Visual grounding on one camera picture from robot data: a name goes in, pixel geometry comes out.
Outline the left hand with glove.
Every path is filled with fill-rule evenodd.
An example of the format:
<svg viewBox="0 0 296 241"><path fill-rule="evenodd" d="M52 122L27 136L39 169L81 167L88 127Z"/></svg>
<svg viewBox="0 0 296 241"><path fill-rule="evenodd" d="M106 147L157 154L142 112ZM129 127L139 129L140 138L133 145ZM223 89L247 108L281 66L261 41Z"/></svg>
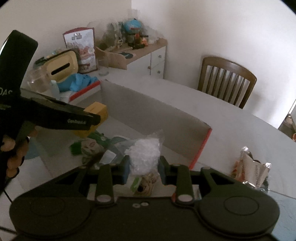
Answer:
<svg viewBox="0 0 296 241"><path fill-rule="evenodd" d="M31 137L36 137L38 131L33 130L23 140L15 141L9 136L1 137L1 174L5 179L12 179L18 174L24 157L29 150Z"/></svg>

